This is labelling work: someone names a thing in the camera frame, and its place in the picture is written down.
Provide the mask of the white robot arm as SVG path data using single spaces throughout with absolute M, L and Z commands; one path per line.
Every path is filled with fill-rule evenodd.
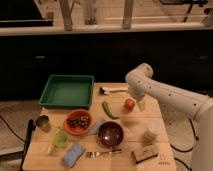
M 213 98 L 152 79 L 153 69 L 142 63 L 125 76 L 129 94 L 141 99 L 145 94 L 167 103 L 198 123 L 189 171 L 213 171 Z

